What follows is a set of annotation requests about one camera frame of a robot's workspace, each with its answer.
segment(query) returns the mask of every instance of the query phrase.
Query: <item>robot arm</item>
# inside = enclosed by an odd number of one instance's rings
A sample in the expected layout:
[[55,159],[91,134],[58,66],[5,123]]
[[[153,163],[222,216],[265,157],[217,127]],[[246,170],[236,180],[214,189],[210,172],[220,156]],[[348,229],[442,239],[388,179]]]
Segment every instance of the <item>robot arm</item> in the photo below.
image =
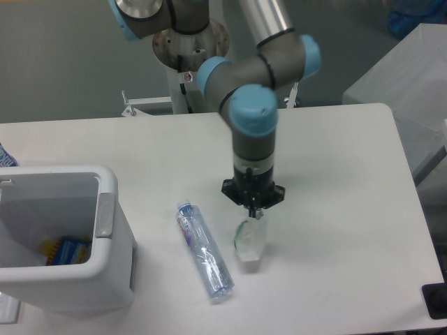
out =
[[[143,38],[172,28],[184,36],[179,39],[182,42],[199,36],[210,22],[206,0],[110,1],[127,36],[131,32]],[[234,177],[223,182],[222,191],[255,217],[257,209],[281,202],[285,194],[273,182],[278,121],[273,90],[313,75],[321,55],[310,36],[296,34],[282,0],[240,0],[240,5],[258,54],[234,64],[223,57],[210,57],[196,77],[202,94],[233,133]]]
[[314,74],[321,55],[310,36],[295,33],[282,0],[240,4],[258,54],[235,64],[223,57],[208,59],[198,71],[198,86],[233,132],[234,177],[223,182],[222,191],[254,218],[257,209],[285,195],[273,182],[278,114],[272,90]]

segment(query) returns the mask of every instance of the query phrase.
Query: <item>bottle cap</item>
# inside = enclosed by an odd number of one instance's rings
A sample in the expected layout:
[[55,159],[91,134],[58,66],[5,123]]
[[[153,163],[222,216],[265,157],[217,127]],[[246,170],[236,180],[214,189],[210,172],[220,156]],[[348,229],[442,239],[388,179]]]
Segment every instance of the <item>bottle cap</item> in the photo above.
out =
[[180,210],[187,205],[191,206],[191,202],[188,199],[185,199],[177,203],[177,208]]

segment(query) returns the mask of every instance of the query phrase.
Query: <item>black object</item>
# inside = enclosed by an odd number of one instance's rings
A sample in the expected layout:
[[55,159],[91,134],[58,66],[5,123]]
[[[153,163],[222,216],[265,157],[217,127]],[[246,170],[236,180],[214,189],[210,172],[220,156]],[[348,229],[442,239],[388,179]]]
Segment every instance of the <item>black object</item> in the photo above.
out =
[[422,287],[425,304],[430,317],[435,320],[447,318],[447,285],[428,284]]
[[267,209],[284,200],[286,189],[274,184],[273,167],[259,175],[253,175],[249,167],[245,173],[234,170],[235,176],[223,181],[222,192],[235,204],[243,204],[250,217],[256,217],[257,209]]

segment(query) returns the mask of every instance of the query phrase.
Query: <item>blue object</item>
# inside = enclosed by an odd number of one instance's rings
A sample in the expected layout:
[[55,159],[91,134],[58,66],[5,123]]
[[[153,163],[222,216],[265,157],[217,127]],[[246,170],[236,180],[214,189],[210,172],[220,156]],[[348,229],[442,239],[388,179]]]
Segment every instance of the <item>blue object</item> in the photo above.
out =
[[7,168],[10,166],[19,166],[17,161],[1,146],[0,143],[0,168]]
[[210,298],[229,293],[235,285],[197,206],[188,200],[177,205],[177,224],[183,232]]
[[278,124],[278,102],[274,92],[259,84],[240,87],[231,97],[231,123],[241,133],[263,137]]
[[197,72],[197,86],[200,89],[200,92],[202,92],[203,96],[206,97],[206,88],[207,88],[207,82],[210,78],[210,75],[214,69],[221,65],[222,63],[231,63],[227,58],[225,57],[211,57],[210,59],[207,59],[198,69]]
[[121,16],[121,13],[119,12],[117,5],[115,3],[115,0],[109,0],[110,8],[112,9],[113,14],[115,15],[115,18],[118,21],[119,27],[121,28],[121,31],[124,34],[124,37],[129,41],[133,42],[135,40],[139,40],[139,38],[133,33],[133,31],[129,28],[126,21],[124,21],[123,17]]
[[395,0],[388,28],[403,39],[420,23],[442,23],[446,13],[447,0]]
[[320,70],[321,67],[321,52],[320,47],[316,44],[314,38],[310,35],[301,35],[301,40],[305,46],[305,70],[302,78],[308,78]]

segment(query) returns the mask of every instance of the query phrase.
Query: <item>plastic water bottle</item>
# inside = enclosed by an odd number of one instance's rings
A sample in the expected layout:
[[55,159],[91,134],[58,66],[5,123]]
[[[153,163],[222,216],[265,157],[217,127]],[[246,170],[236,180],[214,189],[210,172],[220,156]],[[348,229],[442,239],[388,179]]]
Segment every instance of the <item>plastic water bottle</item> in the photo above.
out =
[[231,291],[234,282],[197,206],[179,202],[177,223],[183,232],[208,295],[219,298]]
[[446,13],[447,0],[395,0],[388,27],[402,39],[420,23],[442,23]]
[[0,168],[6,168],[9,166],[18,166],[17,161],[10,154],[6,152],[0,143]]

